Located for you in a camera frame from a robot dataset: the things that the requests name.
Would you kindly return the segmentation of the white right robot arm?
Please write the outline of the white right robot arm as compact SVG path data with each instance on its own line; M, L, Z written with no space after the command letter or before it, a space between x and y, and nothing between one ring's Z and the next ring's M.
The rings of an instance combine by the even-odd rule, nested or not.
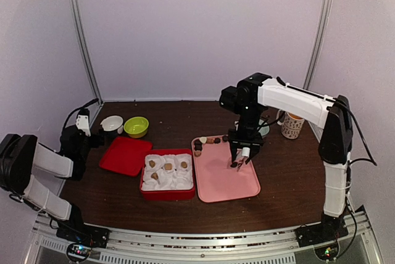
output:
M248 163L264 141L259 134L259 120L269 107L291 113L323 130L318 154L325 167L326 219L317 225L317 236L331 239L339 230L351 185L351 150L353 127L348 99L319 95L285 83L263 73L255 73L222 90L219 104L239 115L236 128L228 131L230 164L241 159Z

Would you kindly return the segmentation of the red tin lid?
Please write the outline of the red tin lid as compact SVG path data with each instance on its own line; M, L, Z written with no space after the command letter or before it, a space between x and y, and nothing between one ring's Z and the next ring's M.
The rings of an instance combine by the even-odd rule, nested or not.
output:
M138 176L152 143L119 136L115 138L99 162L99 167L126 176Z

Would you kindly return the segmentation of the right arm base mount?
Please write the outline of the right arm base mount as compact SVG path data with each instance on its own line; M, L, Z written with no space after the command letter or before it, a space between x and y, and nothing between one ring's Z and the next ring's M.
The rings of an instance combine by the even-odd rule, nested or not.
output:
M340 226L338 229L333 229L330 226L323 226L322 224L301 226L294 232L299 247L336 241L337 239L349 234L347 228L344 226Z

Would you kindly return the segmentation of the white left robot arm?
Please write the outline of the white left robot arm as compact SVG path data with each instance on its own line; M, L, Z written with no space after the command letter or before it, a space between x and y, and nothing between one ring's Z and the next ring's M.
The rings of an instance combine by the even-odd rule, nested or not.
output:
M90 130L88 106L76 108L70 115L75 122L63 124L60 149L49 148L33 134L7 134L1 141L1 188L17 202L47 213L65 224L65 232L76 242L84 241L89 229L81 210L59 197L35 176L37 171L60 180L79 181L86 171L86 161L92 148L104 144L100 134Z

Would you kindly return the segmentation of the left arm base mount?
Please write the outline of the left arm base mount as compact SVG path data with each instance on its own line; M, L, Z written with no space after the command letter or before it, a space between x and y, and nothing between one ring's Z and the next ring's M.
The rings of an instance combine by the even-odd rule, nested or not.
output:
M87 247L106 248L110 230L107 228L84 225L83 231L74 231L71 227L60 225L56 236Z

